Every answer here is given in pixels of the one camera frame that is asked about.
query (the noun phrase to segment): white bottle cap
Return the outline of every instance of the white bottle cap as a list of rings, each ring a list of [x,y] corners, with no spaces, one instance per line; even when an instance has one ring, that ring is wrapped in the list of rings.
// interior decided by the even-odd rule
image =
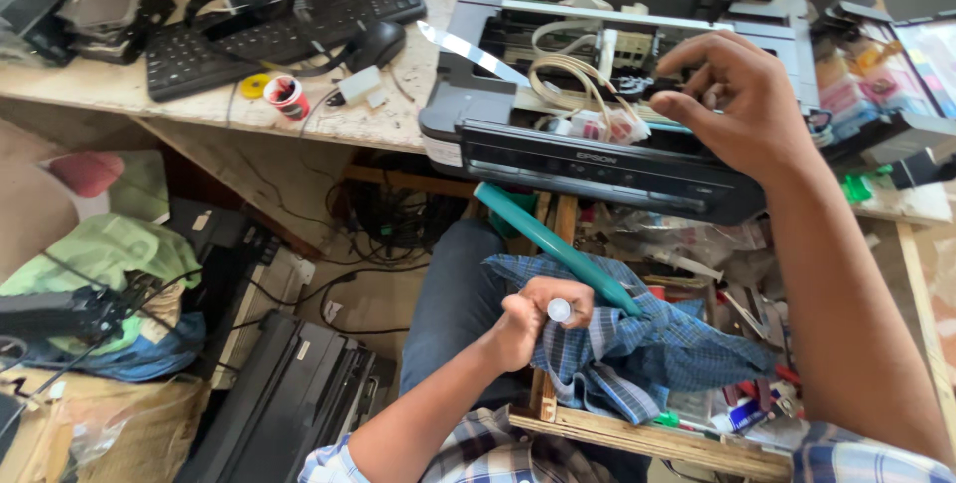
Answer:
[[[557,322],[571,318],[571,305],[564,298],[555,298],[548,302],[548,317]]]

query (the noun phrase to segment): epson printer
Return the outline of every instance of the epson printer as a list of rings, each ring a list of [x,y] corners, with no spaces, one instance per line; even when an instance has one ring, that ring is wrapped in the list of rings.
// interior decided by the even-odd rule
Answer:
[[[590,33],[592,43],[570,55],[606,71],[621,93],[641,85],[629,96],[641,102],[675,85],[674,78],[652,76],[658,57],[689,37],[731,29],[780,58],[808,120],[819,110],[805,0],[602,0],[614,10],[557,4],[562,1],[458,0],[448,32],[521,74],[538,47],[566,47]],[[543,25],[569,19],[593,20],[597,28],[540,34]],[[548,81],[554,89],[580,89],[561,71]],[[540,99],[527,88],[442,49],[420,123],[428,157],[437,170],[452,175],[724,225],[739,224],[766,207],[754,180],[723,164],[680,126],[663,126],[636,144],[620,145],[536,130],[533,123],[543,113]]]

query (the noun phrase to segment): computer mouse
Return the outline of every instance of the computer mouse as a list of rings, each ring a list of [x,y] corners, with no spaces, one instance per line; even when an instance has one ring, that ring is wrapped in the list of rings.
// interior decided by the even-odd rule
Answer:
[[[369,25],[353,39],[355,50],[345,59],[345,66],[353,73],[372,65],[387,65],[405,47],[405,29],[395,22]]]

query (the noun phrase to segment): keyboard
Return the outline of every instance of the keyboard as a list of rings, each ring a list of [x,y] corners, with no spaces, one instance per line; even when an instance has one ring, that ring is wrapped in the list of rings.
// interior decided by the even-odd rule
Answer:
[[[423,0],[311,0],[319,11],[312,25],[300,23],[292,14],[233,33],[215,41],[227,51],[290,65],[317,55],[311,41],[332,49],[359,33],[359,22],[410,24],[424,18]],[[231,15],[214,12],[196,18],[205,28]],[[265,71],[251,63],[234,61],[208,49],[193,29],[183,23],[166,25],[146,45],[146,85],[156,102],[189,97],[228,85]]]

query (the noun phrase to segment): plaid shirt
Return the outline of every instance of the plaid shirt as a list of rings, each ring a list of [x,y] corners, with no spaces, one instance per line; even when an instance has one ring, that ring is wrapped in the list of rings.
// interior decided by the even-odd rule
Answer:
[[[315,450],[298,483],[369,483],[352,463],[349,436]],[[514,428],[505,408],[467,414],[428,465],[422,483],[611,483],[603,466],[588,462],[569,441]],[[814,423],[794,452],[799,483],[956,483],[942,464],[916,453]]]
[[[699,319],[703,300],[667,303],[620,261],[585,255],[637,294],[643,314],[628,317],[602,307],[607,302],[595,294],[588,328],[565,330],[547,322],[532,366],[548,372],[558,403],[640,424],[661,414],[670,389],[706,391],[772,373],[776,356],[770,350]],[[536,275],[575,279],[546,254],[495,255],[485,262],[518,287]]]

